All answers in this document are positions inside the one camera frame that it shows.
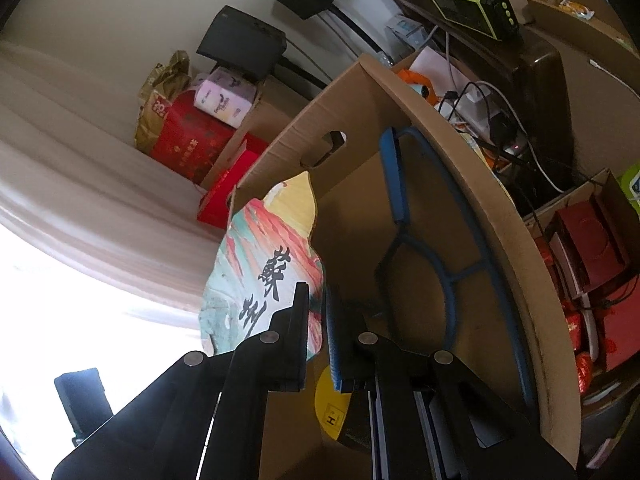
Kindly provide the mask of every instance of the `blue plastic frame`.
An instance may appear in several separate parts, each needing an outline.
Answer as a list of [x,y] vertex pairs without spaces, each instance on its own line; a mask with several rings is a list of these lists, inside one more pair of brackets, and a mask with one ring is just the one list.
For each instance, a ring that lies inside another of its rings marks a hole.
[[[465,223],[472,233],[474,242],[478,247],[481,255],[480,259],[476,263],[462,270],[462,272],[449,272],[441,258],[433,249],[431,249],[423,240],[418,240],[408,232],[407,227],[411,223],[411,215],[406,195],[404,167],[402,165],[399,145],[399,139],[405,135],[413,137],[418,142],[420,150],[438,169],[446,183],[447,189],[449,189],[449,192],[454,197],[456,204],[465,219]],[[522,397],[524,398],[524,402],[527,407],[527,418],[531,424],[538,427],[540,423],[538,391],[535,387],[533,366],[518,307],[511,294],[511,289],[499,270],[494,254],[489,248],[484,233],[478,223],[478,219],[476,218],[476,215],[469,205],[464,193],[460,189],[460,186],[444,165],[438,153],[433,149],[433,146],[431,146],[423,134],[413,126],[400,130],[399,132],[394,128],[386,130],[380,137],[380,156],[382,158],[386,189],[393,220],[395,224],[398,225],[398,234],[396,235],[396,238],[393,240],[385,253],[385,256],[376,268],[376,282],[378,283],[380,294],[385,303],[385,317],[391,337],[396,341],[400,341],[398,326],[396,325],[393,315],[393,308],[386,291],[386,271],[388,266],[391,264],[396,251],[401,245],[408,245],[427,259],[433,266],[433,269],[440,280],[444,293],[446,314],[446,328],[443,344],[444,349],[451,350],[456,340],[458,316],[456,312],[455,283],[475,272],[487,272],[498,299],[498,307],[500,308],[500,312],[507,325],[511,341],[511,349],[513,350],[516,366],[518,368]]]

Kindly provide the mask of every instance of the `metal screw head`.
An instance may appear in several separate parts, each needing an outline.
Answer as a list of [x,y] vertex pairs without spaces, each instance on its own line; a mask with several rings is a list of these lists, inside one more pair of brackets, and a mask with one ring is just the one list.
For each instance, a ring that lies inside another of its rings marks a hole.
[[450,365],[453,362],[453,354],[446,350],[438,350],[433,359],[440,365]]
[[275,343],[278,339],[280,339],[280,334],[278,334],[275,330],[267,330],[267,332],[262,332],[260,334],[260,341],[262,341],[263,343]]
[[201,362],[204,361],[204,354],[202,352],[194,350],[193,352],[189,352],[187,355],[185,355],[182,360],[187,366],[198,366]]
[[358,341],[363,345],[375,345],[378,342],[378,336],[373,332],[363,332],[358,336]]

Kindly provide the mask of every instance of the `cardboard box handle hole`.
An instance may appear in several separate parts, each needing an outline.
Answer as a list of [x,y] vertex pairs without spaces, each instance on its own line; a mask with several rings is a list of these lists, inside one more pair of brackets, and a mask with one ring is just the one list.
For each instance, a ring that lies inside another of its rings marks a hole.
[[333,130],[322,136],[322,141],[313,145],[312,149],[300,159],[300,166],[305,170],[317,168],[346,143],[347,135],[344,132]]

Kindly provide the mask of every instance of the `chinese calligraphy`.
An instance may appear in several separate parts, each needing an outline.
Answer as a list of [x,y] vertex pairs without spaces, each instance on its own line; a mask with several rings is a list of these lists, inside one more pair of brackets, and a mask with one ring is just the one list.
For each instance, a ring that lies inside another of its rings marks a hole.
[[284,270],[287,268],[287,262],[291,261],[289,248],[283,250],[282,246],[273,251],[273,258],[269,258],[264,265],[264,269],[258,279],[264,282],[264,297],[266,298],[273,291],[273,299],[280,301],[278,296],[278,280],[284,280]]
[[266,301],[262,304],[262,308],[258,310],[258,302],[255,301],[254,303],[253,294],[251,295],[250,300],[244,300],[242,304],[242,310],[240,311],[240,315],[238,316],[238,319],[239,320],[244,319],[244,325],[242,326],[243,328],[246,328],[246,326],[249,323],[251,323],[251,326],[249,327],[249,332],[246,333],[245,338],[249,338],[251,336],[251,332],[254,330],[255,324],[258,322],[258,320],[260,319],[260,316],[264,314],[266,310],[267,310]]

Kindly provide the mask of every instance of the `gold plastic bag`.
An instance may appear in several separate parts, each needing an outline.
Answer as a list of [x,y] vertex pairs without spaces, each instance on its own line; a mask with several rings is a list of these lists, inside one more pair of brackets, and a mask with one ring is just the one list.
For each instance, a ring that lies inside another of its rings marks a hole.
[[155,66],[138,93],[144,104],[136,129],[137,149],[151,154],[171,104],[190,83],[189,55],[183,50],[176,52],[167,65]]

